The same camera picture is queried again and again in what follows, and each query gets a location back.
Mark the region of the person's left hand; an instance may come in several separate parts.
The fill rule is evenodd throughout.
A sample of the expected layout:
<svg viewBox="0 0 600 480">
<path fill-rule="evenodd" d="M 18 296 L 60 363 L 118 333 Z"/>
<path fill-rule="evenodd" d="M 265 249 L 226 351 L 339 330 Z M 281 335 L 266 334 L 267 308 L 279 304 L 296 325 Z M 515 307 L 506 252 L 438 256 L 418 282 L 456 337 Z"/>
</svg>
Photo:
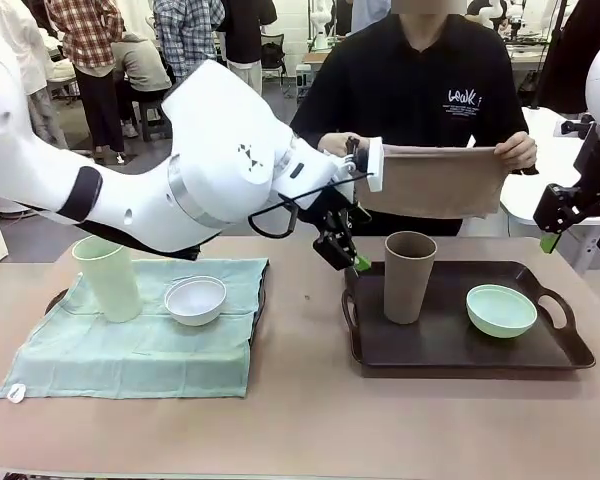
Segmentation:
<svg viewBox="0 0 600 480">
<path fill-rule="evenodd" d="M 509 171 L 524 170 L 535 166 L 537 145 L 527 132 L 520 131 L 499 143 L 494 154 L 504 162 Z"/>
</svg>

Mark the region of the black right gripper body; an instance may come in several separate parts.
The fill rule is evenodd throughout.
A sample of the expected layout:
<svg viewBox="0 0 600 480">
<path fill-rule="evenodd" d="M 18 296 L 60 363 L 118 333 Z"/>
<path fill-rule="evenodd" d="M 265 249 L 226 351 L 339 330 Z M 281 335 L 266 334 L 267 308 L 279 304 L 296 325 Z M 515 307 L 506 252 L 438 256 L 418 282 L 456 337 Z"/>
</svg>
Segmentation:
<svg viewBox="0 0 600 480">
<path fill-rule="evenodd" d="M 546 186 L 533 219 L 541 231 L 560 234 L 587 218 L 600 217 L 600 190 L 581 186 Z"/>
</svg>

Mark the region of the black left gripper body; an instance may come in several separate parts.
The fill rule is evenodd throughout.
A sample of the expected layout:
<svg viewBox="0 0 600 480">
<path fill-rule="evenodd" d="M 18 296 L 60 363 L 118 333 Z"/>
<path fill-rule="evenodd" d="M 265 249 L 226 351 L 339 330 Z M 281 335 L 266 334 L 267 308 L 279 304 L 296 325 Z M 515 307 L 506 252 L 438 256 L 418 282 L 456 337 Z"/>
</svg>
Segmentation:
<svg viewBox="0 0 600 480">
<path fill-rule="evenodd" d="M 371 221 L 371 215 L 355 196 L 349 199 L 337 189 L 325 189 L 308 209 L 299 210 L 298 219 L 313 225 L 319 232 L 351 236 L 355 227 Z"/>
</svg>

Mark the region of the person's right hand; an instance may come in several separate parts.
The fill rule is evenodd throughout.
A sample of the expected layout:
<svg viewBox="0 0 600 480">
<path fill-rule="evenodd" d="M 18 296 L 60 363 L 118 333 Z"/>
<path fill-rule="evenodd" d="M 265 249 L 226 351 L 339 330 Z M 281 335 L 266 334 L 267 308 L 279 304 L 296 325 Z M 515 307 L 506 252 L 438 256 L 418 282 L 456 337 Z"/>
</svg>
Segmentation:
<svg viewBox="0 0 600 480">
<path fill-rule="evenodd" d="M 318 141 L 320 152 L 345 157 L 348 154 L 348 142 L 352 138 L 349 132 L 332 132 L 324 134 Z"/>
</svg>

